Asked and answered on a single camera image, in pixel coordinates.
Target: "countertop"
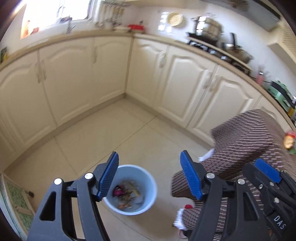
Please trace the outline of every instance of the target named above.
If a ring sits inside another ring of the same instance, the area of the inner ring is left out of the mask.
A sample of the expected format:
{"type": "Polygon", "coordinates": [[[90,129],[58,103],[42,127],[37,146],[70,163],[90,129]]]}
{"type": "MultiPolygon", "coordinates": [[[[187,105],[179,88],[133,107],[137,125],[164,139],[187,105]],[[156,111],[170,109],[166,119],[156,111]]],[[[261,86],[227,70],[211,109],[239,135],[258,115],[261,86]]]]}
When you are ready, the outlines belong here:
{"type": "Polygon", "coordinates": [[[88,31],[81,31],[81,32],[73,32],[71,34],[61,34],[56,35],[47,39],[40,40],[38,42],[32,43],[26,48],[22,48],[17,52],[14,52],[13,54],[9,55],[9,58],[3,62],[0,65],[0,71],[5,68],[7,65],[12,63],[13,61],[17,60],[18,58],[22,57],[25,54],[28,54],[32,51],[35,51],[37,49],[40,49],[42,47],[55,44],[57,42],[71,40],[71,39],[77,39],[77,38],[87,38],[87,37],[103,37],[103,36],[121,36],[121,37],[133,37],[133,38],[140,38],[140,39],[148,39],[152,41],[157,41],[160,43],[168,44],[171,46],[179,47],[184,50],[196,53],[198,55],[201,55],[221,66],[228,69],[229,71],[235,73],[245,81],[247,81],[250,85],[252,85],[255,89],[257,89],[265,98],[267,98],[273,106],[282,114],[282,116],[285,118],[285,120],[288,122],[290,127],[293,131],[296,132],[296,127],[293,125],[292,121],[289,119],[288,115],[285,113],[285,111],[282,109],[282,107],[276,102],[275,99],[273,99],[265,89],[263,89],[259,84],[257,84],[253,79],[251,79],[249,76],[235,68],[234,66],[230,65],[224,60],[221,60],[217,58],[216,56],[213,56],[205,51],[202,51],[198,48],[195,48],[193,46],[188,45],[185,42],[181,42],[178,40],[174,40],[172,38],[158,36],[158,35],[149,35],[149,34],[133,34],[133,33],[120,33],[110,30],[88,30],[88,31]]]}

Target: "pot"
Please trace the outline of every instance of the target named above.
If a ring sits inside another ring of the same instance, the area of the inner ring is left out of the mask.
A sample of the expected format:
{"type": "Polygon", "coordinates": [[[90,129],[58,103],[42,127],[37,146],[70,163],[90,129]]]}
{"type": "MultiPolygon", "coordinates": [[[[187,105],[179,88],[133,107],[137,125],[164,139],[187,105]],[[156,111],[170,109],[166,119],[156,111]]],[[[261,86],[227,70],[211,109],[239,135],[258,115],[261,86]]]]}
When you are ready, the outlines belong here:
{"type": "Polygon", "coordinates": [[[207,16],[192,18],[192,20],[195,21],[193,32],[200,40],[208,43],[217,43],[220,39],[223,32],[223,26],[214,20],[215,17],[217,16],[207,13],[207,16]]]}
{"type": "Polygon", "coordinates": [[[230,53],[234,57],[238,58],[244,63],[249,63],[251,59],[254,59],[247,51],[243,50],[241,46],[236,45],[236,35],[231,33],[233,38],[233,44],[222,43],[222,49],[227,53],[230,53]]]}

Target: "garbage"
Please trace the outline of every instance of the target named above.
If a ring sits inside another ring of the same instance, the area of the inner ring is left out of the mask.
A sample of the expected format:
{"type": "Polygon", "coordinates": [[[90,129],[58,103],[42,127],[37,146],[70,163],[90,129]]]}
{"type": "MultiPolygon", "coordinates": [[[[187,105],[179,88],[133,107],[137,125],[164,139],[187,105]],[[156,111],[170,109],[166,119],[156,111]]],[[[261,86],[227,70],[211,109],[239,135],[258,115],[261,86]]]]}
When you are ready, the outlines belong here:
{"type": "Polygon", "coordinates": [[[144,195],[139,191],[139,186],[134,181],[123,181],[118,184],[113,192],[113,197],[117,197],[118,209],[131,209],[135,204],[141,204],[144,200],[144,195]]]}

